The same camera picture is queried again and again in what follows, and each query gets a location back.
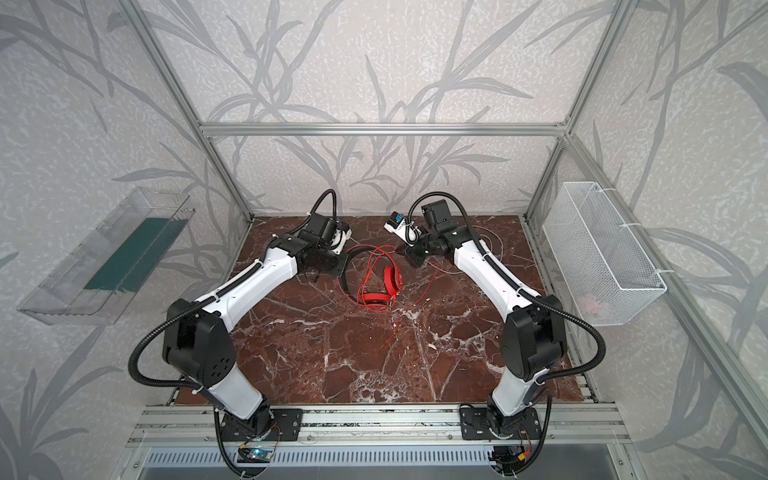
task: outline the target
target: leaf pattern wallpaper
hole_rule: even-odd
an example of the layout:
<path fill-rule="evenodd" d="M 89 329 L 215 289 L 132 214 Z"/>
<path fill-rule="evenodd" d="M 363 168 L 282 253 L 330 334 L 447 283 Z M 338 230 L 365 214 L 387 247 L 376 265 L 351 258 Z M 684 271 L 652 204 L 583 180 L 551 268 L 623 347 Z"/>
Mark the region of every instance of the leaf pattern wallpaper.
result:
<path fill-rule="evenodd" d="M 563 121 L 614 8 L 613 0 L 141 5 L 206 122 Z M 347 213 L 388 214 L 448 188 L 473 213 L 517 214 L 554 139 L 215 143 L 256 212 L 303 212 L 331 187 Z"/>
<path fill-rule="evenodd" d="M 768 393 L 768 3 L 654 5 L 633 13 L 575 131 Z M 533 216 L 539 238 L 558 183 L 574 180 L 584 178 L 566 156 Z M 544 255 L 567 292 L 546 245 Z M 602 333 L 622 354 L 595 385 L 620 405 L 651 478 L 768 478 L 665 300 Z"/>
<path fill-rule="evenodd" d="M 117 5 L 0 3 L 0 476 L 107 478 L 140 411 L 133 345 L 182 296 L 227 274 L 245 217 L 188 131 Z M 16 311 L 135 187 L 197 209 L 112 326 L 46 326 Z M 149 352 L 159 359 L 159 348 Z M 153 375 L 174 371 L 147 365 Z"/>

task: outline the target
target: marble surface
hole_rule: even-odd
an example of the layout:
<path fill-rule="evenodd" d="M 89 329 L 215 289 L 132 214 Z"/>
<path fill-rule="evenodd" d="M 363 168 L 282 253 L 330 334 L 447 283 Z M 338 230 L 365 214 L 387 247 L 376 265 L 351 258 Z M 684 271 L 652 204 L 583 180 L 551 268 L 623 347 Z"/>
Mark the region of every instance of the marble surface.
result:
<path fill-rule="evenodd" d="M 272 233 L 301 220 L 257 219 L 235 273 L 260 255 Z M 395 238 L 382 227 L 385 217 L 345 221 L 353 231 L 348 246 L 386 245 Z M 543 292 L 518 217 L 473 217 L 472 223 L 482 227 L 478 232 L 515 275 Z M 446 273 L 457 271 L 447 260 L 432 258 L 442 272 L 427 264 L 413 269 L 402 257 L 395 259 L 404 290 L 387 313 L 357 306 L 344 296 L 335 277 L 315 272 L 300 273 L 276 288 L 232 332 L 243 374 L 277 404 L 484 402 L 503 371 L 498 312 L 466 275 Z M 366 261 L 367 256 L 359 256 L 348 270 L 352 291 Z M 377 269 L 380 273 L 383 265 Z M 377 289 L 383 290 L 380 276 L 369 283 L 369 291 Z M 398 318 L 397 333 L 386 343 Z M 557 368 L 568 366 L 563 359 Z M 573 377 L 551 381 L 550 388 L 560 402 L 582 400 Z M 182 391 L 177 403 L 199 400 Z"/>

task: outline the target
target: green mat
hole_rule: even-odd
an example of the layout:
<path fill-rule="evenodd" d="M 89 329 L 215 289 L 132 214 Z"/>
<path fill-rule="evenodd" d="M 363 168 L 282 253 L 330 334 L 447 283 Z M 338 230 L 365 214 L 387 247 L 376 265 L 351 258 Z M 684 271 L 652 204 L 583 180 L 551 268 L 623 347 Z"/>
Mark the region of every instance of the green mat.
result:
<path fill-rule="evenodd" d="M 187 220 L 146 218 L 93 275 L 86 290 L 138 292 Z"/>

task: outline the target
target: clear plastic tray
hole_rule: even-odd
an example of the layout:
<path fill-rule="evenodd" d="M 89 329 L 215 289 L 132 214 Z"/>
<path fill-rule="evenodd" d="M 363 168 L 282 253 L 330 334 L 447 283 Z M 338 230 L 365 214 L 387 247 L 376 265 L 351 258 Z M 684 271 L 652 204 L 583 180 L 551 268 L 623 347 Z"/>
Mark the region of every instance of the clear plastic tray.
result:
<path fill-rule="evenodd" d="M 188 199 L 136 188 L 19 311 L 51 325 L 115 323 L 194 214 Z"/>

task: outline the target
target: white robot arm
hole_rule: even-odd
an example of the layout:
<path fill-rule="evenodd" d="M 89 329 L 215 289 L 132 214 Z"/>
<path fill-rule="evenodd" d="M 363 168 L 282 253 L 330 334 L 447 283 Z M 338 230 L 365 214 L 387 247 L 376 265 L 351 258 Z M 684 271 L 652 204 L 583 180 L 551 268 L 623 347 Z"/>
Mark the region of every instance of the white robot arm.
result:
<path fill-rule="evenodd" d="M 237 366 L 230 332 L 257 303 L 305 268 L 340 275 L 348 256 L 349 225 L 312 213 L 292 233 L 273 237 L 262 257 L 194 303 L 177 300 L 168 318 L 204 305 L 165 329 L 163 359 L 194 380 L 206 397 L 237 417 L 243 428 L 262 435 L 271 426 L 270 404 Z"/>
<path fill-rule="evenodd" d="M 422 210 L 426 230 L 396 212 L 385 228 L 403 240 L 400 251 L 414 267 L 420 267 L 430 255 L 448 257 L 480 286 L 501 315 L 505 324 L 501 354 L 506 368 L 488 397 L 486 417 L 491 434 L 510 438 L 526 415 L 534 415 L 529 407 L 536 387 L 541 385 L 538 380 L 568 348 L 563 317 L 533 302 L 539 299 L 539 303 L 557 309 L 561 305 L 554 296 L 541 298 L 520 281 L 490 253 L 485 242 L 473 236 L 469 225 L 460 227 L 445 200 L 425 205 Z"/>

